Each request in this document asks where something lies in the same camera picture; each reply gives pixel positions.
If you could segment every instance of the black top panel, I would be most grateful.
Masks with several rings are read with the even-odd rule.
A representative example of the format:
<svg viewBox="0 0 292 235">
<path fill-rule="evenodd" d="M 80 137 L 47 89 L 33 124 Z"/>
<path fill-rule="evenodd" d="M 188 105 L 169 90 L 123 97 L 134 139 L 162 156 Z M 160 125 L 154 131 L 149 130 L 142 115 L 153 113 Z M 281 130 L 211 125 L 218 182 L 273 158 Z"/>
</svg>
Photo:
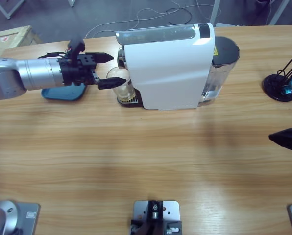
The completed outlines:
<svg viewBox="0 0 292 235">
<path fill-rule="evenodd" d="M 234 41 L 226 37 L 215 37 L 214 66 L 235 63 L 240 57 L 240 49 Z"/>
</svg>

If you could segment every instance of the warning label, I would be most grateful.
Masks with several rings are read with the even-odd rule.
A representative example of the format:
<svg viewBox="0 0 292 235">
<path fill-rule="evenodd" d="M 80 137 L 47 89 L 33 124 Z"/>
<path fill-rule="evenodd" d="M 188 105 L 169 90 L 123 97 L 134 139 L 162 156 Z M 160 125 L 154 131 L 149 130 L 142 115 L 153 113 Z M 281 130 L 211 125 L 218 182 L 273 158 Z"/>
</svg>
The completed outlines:
<svg viewBox="0 0 292 235">
<path fill-rule="evenodd" d="M 216 47 L 214 47 L 214 55 L 218 55 L 218 51 Z"/>
</svg>

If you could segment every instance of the clear glass cup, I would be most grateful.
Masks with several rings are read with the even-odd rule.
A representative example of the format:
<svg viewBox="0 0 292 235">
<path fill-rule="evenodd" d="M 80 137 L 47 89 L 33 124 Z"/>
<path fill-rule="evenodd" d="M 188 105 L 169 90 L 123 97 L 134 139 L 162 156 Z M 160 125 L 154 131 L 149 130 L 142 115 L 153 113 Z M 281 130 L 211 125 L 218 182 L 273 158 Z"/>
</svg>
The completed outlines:
<svg viewBox="0 0 292 235">
<path fill-rule="evenodd" d="M 113 88 L 118 100 L 120 101 L 130 101 L 135 97 L 135 90 L 130 79 L 130 73 L 128 70 L 119 69 L 119 67 L 114 67 L 107 73 L 107 79 L 112 77 L 119 77 L 126 80 L 121 86 Z"/>
</svg>

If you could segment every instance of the white coffee machine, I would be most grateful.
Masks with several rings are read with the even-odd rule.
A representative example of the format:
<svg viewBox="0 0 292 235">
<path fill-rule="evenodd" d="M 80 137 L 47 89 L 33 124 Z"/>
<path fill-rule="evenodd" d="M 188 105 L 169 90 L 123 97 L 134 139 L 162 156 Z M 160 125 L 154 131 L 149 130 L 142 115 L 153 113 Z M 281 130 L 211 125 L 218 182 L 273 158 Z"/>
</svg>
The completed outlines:
<svg viewBox="0 0 292 235">
<path fill-rule="evenodd" d="M 126 107 L 196 108 L 216 98 L 240 56 L 232 40 L 215 37 L 210 23 L 119 31 L 116 38 L 119 69 L 130 79 L 118 89 L 135 92 L 118 96 Z"/>
</svg>

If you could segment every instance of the robotic arm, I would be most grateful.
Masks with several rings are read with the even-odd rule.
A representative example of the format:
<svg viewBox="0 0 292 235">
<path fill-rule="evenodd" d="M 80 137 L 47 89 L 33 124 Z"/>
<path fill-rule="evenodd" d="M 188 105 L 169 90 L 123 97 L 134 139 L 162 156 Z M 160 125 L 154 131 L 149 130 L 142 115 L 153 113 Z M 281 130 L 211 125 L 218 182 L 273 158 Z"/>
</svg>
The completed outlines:
<svg viewBox="0 0 292 235">
<path fill-rule="evenodd" d="M 0 58 L 0 100 L 20 96 L 27 90 L 70 86 L 72 83 L 110 89 L 126 82 L 118 77 L 99 79 L 95 73 L 97 63 L 114 58 L 106 53 L 80 54 L 84 50 L 84 41 L 76 39 L 69 42 L 66 53 L 47 53 L 32 60 Z"/>
</svg>

